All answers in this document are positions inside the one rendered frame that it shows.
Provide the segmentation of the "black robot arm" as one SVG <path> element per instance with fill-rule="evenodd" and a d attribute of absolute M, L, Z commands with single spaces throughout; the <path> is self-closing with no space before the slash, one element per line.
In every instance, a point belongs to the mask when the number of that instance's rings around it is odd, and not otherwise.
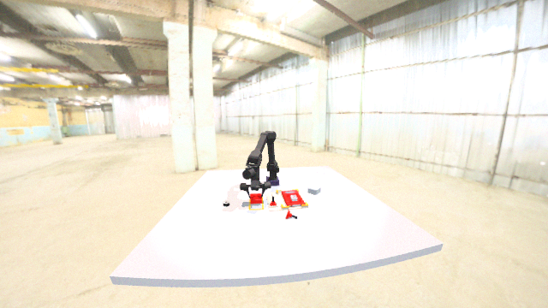
<path fill-rule="evenodd" d="M 268 157 L 269 162 L 266 165 L 267 172 L 270 172 L 269 181 L 276 181 L 277 180 L 277 173 L 279 173 L 279 167 L 277 165 L 277 161 L 275 160 L 275 151 L 274 151 L 274 141 L 277 137 L 276 132 L 274 131 L 265 131 L 260 134 L 260 138 L 258 141 L 258 144 L 256 145 L 255 149 L 251 151 L 247 158 L 245 170 L 242 171 L 241 176 L 244 180 L 248 181 L 254 176 L 259 175 L 259 166 L 262 162 L 262 152 L 265 148 L 265 144 L 267 143 L 267 149 L 268 149 Z M 254 164 L 252 164 L 254 163 Z M 250 190 L 259 191 L 259 189 L 262 189 L 263 183 L 260 183 L 260 180 L 257 179 L 251 180 L 250 182 Z"/>

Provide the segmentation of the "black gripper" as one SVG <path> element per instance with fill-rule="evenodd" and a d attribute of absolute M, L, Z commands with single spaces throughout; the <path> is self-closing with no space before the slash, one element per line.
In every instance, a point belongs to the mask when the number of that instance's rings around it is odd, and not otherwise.
<path fill-rule="evenodd" d="M 251 180 L 257 180 L 259 179 L 259 175 L 258 176 L 254 176 L 253 178 L 250 179 L 250 182 Z M 246 183 L 241 183 L 240 184 L 240 190 L 244 190 L 246 191 L 248 197 L 250 198 L 250 195 L 249 195 L 249 190 L 248 188 L 250 188 L 250 185 L 246 185 Z M 267 189 L 271 189 L 271 183 L 269 181 L 266 181 L 264 182 L 263 186 L 262 186 L 262 192 L 261 192 L 261 198 L 263 197 L 263 194 L 265 191 L 267 191 Z"/>

